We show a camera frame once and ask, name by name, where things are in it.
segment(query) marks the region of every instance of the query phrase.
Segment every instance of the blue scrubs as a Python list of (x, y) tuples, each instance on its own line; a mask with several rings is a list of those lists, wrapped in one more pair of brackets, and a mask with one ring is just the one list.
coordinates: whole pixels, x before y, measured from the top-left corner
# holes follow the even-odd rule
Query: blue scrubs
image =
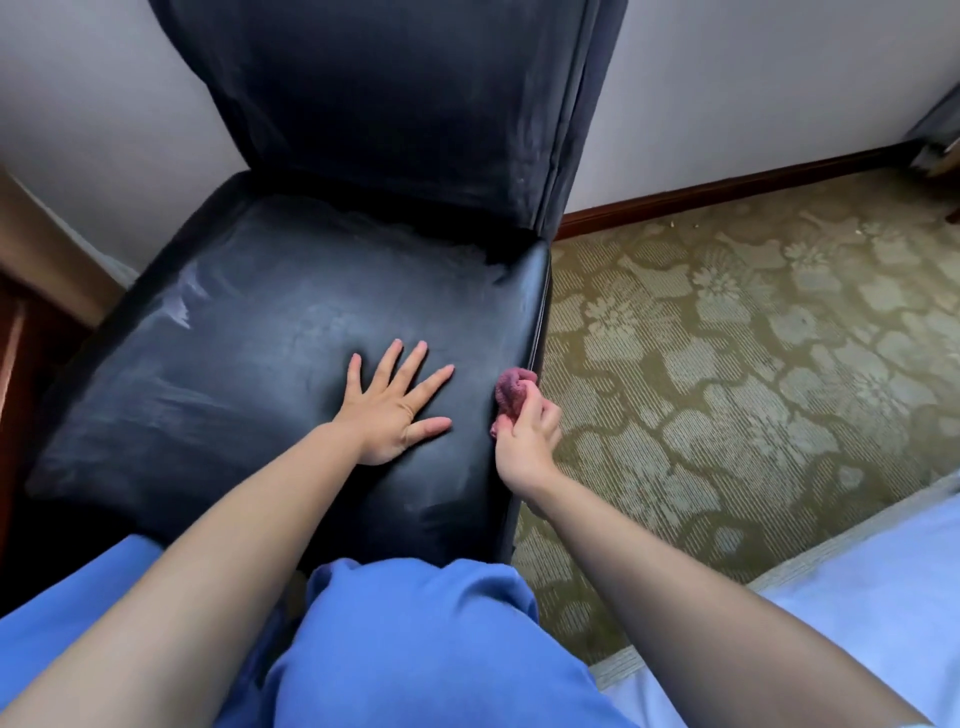
[[(158, 558), (130, 537), (0, 619), (0, 710)], [(627, 728), (586, 666), (537, 625), (514, 569), (413, 559), (317, 569), (290, 648), (256, 676), (279, 610), (230, 692), (217, 728)]]

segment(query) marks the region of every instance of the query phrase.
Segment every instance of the forearm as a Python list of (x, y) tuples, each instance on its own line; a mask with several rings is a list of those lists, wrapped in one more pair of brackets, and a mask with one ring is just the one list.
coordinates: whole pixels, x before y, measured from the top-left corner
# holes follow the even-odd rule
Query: forearm
[(323, 425), (234, 488), (0, 725), (209, 725), (358, 453)]
[(782, 609), (557, 475), (538, 506), (691, 728), (928, 721)]

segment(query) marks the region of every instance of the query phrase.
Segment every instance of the white wall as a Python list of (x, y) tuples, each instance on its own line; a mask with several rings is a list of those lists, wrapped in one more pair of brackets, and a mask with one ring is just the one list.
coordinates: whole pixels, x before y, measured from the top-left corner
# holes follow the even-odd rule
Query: white wall
[(138, 270), (245, 166), (147, 0), (0, 0), (0, 163)]
[(957, 0), (630, 0), (567, 210), (893, 144), (958, 82)]
[[(568, 209), (896, 142), (957, 0), (631, 0)], [(0, 162), (141, 269), (243, 161), (147, 0), (0, 2)]]

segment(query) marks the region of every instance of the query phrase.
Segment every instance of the leather upholstery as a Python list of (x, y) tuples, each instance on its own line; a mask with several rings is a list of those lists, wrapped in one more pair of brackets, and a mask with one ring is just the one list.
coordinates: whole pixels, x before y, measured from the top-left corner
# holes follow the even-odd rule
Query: leather upholstery
[(251, 167), (482, 209), (550, 239), (626, 0), (151, 4)]
[(242, 173), (50, 393), (28, 492), (92, 499), (169, 542), (336, 414), (353, 352), (366, 384), (395, 337), (422, 338), (431, 350), (418, 380), (457, 366), (424, 410), (453, 429), (359, 468), (309, 559), (505, 560), (516, 509), (492, 466), (492, 390), (505, 368), (536, 366), (548, 256), (527, 233), (438, 238)]
[(305, 559), (506, 561), (493, 386), (538, 371), (548, 242), (626, 0), (152, 0), (251, 172), (184, 225), (41, 409), (32, 497), (169, 542), (329, 420), (397, 336), (453, 429), (357, 469)]

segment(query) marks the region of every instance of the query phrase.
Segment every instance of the purple cloth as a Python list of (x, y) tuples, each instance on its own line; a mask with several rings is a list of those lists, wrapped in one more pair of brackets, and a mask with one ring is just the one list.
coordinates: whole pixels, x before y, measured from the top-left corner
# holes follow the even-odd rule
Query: purple cloth
[[(522, 383), (524, 381), (536, 384), (537, 375), (529, 369), (512, 367), (497, 378), (496, 386), (493, 387), (493, 398), (499, 408), (497, 417), (506, 415), (512, 422), (516, 422), (527, 399), (527, 387)], [(490, 436), (496, 439), (496, 420), (490, 427)]]

